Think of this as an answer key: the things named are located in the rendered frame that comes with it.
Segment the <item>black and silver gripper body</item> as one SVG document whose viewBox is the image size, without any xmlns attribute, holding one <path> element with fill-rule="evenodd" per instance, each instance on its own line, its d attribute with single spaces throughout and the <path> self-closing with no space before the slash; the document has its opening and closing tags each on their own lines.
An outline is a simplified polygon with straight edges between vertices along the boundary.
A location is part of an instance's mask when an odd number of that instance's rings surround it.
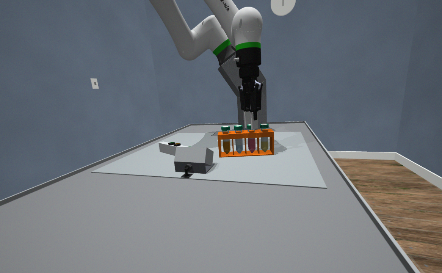
<svg viewBox="0 0 442 273">
<path fill-rule="evenodd" d="M 240 68 L 240 78 L 243 83 L 250 83 L 250 90 L 254 92 L 255 80 L 258 82 L 257 77 L 259 76 L 259 67 L 258 66 L 250 66 L 250 67 L 241 67 Z"/>
</svg>

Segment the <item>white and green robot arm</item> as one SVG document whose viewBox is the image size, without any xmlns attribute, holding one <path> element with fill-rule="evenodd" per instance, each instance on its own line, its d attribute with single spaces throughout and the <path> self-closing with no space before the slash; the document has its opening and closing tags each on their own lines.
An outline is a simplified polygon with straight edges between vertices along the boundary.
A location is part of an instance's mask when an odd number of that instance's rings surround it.
<svg viewBox="0 0 442 273">
<path fill-rule="evenodd" d="M 234 54 L 237 67 L 261 64 L 263 20 L 255 8 L 244 7 L 238 10 L 232 0 L 204 0 L 214 15 L 190 30 L 175 0 L 149 1 L 183 59 L 195 60 L 207 49 L 211 49 L 220 66 Z"/>
</svg>

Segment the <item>light grey bench mat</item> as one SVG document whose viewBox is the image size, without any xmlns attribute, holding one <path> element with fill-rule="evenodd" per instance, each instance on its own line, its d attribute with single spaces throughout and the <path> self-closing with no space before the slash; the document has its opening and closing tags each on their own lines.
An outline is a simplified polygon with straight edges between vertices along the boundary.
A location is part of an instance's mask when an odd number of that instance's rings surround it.
<svg viewBox="0 0 442 273">
<path fill-rule="evenodd" d="M 214 151 L 214 166 L 206 174 L 192 173 L 189 179 L 327 189 L 301 132 L 274 132 L 274 155 L 221 158 L 214 134 L 177 133 L 159 142 Z M 175 172 L 175 156 L 160 152 L 159 142 L 92 173 L 188 179 L 181 177 L 184 172 Z"/>
</svg>

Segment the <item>orange tube rack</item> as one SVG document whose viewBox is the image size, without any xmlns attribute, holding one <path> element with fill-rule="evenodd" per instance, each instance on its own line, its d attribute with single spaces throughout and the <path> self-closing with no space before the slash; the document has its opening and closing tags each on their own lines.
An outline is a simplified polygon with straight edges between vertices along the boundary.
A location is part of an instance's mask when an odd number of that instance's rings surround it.
<svg viewBox="0 0 442 273">
<path fill-rule="evenodd" d="M 264 152 L 263 150 L 259 150 L 259 138 L 268 138 L 270 137 L 270 150 Z M 233 139 L 241 139 L 244 138 L 245 141 L 245 151 L 242 151 L 240 154 L 237 151 L 234 151 L 234 143 Z M 246 151 L 246 139 L 247 138 L 257 138 L 257 151 L 251 153 L 250 151 Z M 232 139 L 232 149 L 233 152 L 229 152 L 226 154 L 225 152 L 221 152 L 221 140 Z M 218 144 L 219 144 L 219 158 L 221 157 L 253 157 L 253 156 L 262 156 L 262 155 L 274 155 L 274 131 L 272 129 L 264 129 L 259 130 L 251 130 L 246 131 L 229 131 L 228 132 L 219 132 L 218 133 Z"/>
</svg>

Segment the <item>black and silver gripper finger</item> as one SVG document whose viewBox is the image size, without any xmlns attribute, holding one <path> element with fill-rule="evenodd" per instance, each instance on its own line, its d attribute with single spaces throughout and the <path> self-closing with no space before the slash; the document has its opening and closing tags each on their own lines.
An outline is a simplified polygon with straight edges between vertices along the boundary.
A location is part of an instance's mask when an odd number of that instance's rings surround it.
<svg viewBox="0 0 442 273">
<path fill-rule="evenodd" d="M 248 124 L 251 123 L 251 109 L 250 109 L 250 95 L 246 92 L 246 84 L 238 86 L 240 91 L 240 102 L 241 102 L 241 110 L 244 110 L 244 125 L 247 128 Z"/>
<path fill-rule="evenodd" d="M 258 111 L 261 110 L 262 86 L 263 83 L 255 80 L 254 92 L 251 92 L 250 83 L 246 83 L 248 94 L 250 95 L 252 129 L 259 128 Z"/>
</svg>

